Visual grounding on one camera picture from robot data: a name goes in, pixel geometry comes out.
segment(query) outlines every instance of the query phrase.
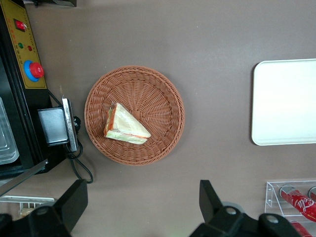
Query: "bread slice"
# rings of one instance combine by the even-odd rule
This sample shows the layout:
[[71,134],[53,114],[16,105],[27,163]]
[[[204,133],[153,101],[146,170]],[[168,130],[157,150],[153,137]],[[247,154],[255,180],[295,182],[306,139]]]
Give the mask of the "bread slice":
[[114,108],[109,110],[104,136],[133,144],[144,144],[151,135],[124,106],[116,103]]

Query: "blue button base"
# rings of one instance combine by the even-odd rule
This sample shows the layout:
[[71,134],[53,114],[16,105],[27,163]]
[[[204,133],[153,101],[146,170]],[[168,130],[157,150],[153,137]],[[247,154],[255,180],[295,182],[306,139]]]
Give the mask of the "blue button base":
[[38,82],[39,81],[39,78],[35,78],[32,73],[31,73],[31,70],[30,70],[30,64],[32,63],[31,60],[27,60],[25,61],[24,63],[24,71],[25,71],[25,74],[28,76],[28,78],[33,81],[33,82]]

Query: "silver metal plate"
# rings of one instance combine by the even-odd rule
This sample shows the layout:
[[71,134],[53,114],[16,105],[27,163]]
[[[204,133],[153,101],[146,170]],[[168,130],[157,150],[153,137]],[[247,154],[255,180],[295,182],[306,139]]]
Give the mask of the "silver metal plate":
[[38,112],[47,145],[56,146],[68,143],[64,110],[58,107],[38,110]]
[[66,129],[68,133],[70,151],[75,152],[78,150],[77,134],[75,130],[74,117],[71,109],[71,103],[67,98],[63,98],[64,115],[66,121]]

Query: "plastic lid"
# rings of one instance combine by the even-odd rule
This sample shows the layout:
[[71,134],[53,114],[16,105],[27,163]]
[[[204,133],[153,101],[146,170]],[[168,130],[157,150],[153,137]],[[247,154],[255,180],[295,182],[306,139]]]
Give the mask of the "plastic lid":
[[3,101],[0,97],[0,165],[16,161],[19,152],[6,115]]

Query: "red soda can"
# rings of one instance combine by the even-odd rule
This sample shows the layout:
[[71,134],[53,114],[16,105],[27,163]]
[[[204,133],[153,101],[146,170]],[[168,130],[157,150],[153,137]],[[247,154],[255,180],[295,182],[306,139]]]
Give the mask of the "red soda can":
[[316,201],[316,186],[312,187],[309,191],[308,191],[308,196],[310,197],[310,199]]
[[292,185],[284,185],[280,195],[307,219],[316,222],[316,203]]
[[302,237],[313,237],[304,226],[302,226],[297,221],[290,221],[291,225],[296,229],[296,231],[302,236]]

